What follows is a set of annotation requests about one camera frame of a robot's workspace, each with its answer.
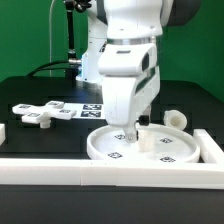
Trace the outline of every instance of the small white piece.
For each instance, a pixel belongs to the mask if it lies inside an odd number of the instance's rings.
[[[0,124],[0,145],[5,141],[5,125]]]
[[[187,126],[187,118],[178,110],[166,111],[163,121],[167,127],[175,128],[181,131]]]
[[[19,104],[12,108],[15,114],[22,114],[22,122],[40,124],[40,128],[49,128],[51,117],[70,120],[75,116],[76,110],[64,108],[65,103],[61,101],[50,101],[45,106],[33,106]]]

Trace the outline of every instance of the white object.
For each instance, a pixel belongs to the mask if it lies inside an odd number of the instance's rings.
[[[162,34],[163,0],[104,0],[109,39],[139,39]]]
[[[187,118],[178,110],[165,111],[164,124],[178,130],[184,130],[187,126]]]
[[[194,131],[194,138],[201,148],[201,157],[206,163],[224,164],[224,153],[211,136],[203,129]]]
[[[160,18],[162,26],[166,26],[169,21],[172,5],[173,5],[173,0],[163,0],[163,7],[161,11],[161,18]]]
[[[104,75],[105,117],[109,125],[124,130],[127,142],[136,142],[135,122],[159,92],[156,37],[162,35],[161,15],[168,20],[172,4],[104,0],[108,44],[98,65]]]
[[[50,127],[50,118],[70,120],[76,111],[64,109],[64,102],[50,101],[45,106],[33,106],[28,104],[18,104],[12,108],[13,113],[21,114],[25,123],[40,124],[40,128]]]
[[[122,128],[128,142],[136,141],[135,122],[159,92],[156,52],[152,43],[107,45],[99,60],[99,71],[105,75],[102,92],[106,120],[109,125]]]
[[[198,162],[200,149],[189,134],[155,124],[138,130],[140,141],[133,144],[124,140],[124,132],[119,128],[99,128],[87,139],[87,153],[93,160]]]
[[[97,18],[96,1],[91,1],[92,7],[88,12],[88,49],[82,55],[81,74],[77,76],[78,81],[102,85],[102,76],[98,71],[98,60],[102,55],[107,38],[107,25]]]
[[[0,124],[0,145],[5,141],[5,125]]]

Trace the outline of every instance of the sticker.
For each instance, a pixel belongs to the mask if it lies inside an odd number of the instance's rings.
[[[172,162],[175,162],[176,161],[175,159],[173,159],[173,158],[171,158],[169,156],[166,156],[164,158],[161,158],[160,160],[163,161],[164,163],[172,163]]]
[[[161,142],[163,142],[163,143],[171,143],[171,142],[173,142],[171,139],[169,139],[169,138],[163,138],[163,139],[160,139],[160,141]]]
[[[113,158],[113,159],[118,159],[118,158],[121,158],[122,155],[119,154],[118,152],[113,152],[113,153],[110,153],[108,154],[109,157]]]
[[[21,105],[19,108],[22,108],[22,109],[28,109],[28,108],[30,108],[31,106],[29,106],[29,105],[25,105],[25,104],[23,104],[23,105]]]
[[[84,104],[83,110],[101,110],[102,105],[98,104]]]
[[[63,114],[68,114],[70,113],[71,110],[60,110],[59,113],[63,113]]]
[[[40,114],[37,114],[37,113],[31,113],[31,114],[28,114],[27,116],[29,116],[29,117],[39,117]]]
[[[117,139],[119,139],[119,140],[125,139],[125,136],[124,135],[116,135],[114,137],[117,138]]]
[[[98,111],[83,111],[81,117],[101,117],[101,112]]]

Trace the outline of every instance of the white block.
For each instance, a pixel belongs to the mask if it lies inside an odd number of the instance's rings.
[[[222,149],[204,129],[194,130],[194,138],[201,149],[201,157],[205,163],[224,164]]]
[[[5,141],[5,125],[0,124],[0,145]]]
[[[0,184],[80,185],[81,160],[0,159]]]
[[[81,185],[112,185],[117,184],[117,163],[104,160],[83,160]]]

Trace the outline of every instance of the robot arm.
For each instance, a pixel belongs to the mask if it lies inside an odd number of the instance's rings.
[[[191,0],[104,0],[108,44],[98,66],[104,76],[105,117],[109,125],[124,130],[127,142],[138,140],[136,120],[150,115],[159,92],[156,37],[162,35],[162,25],[175,25],[170,15],[181,4],[186,11],[186,2],[194,5]]]

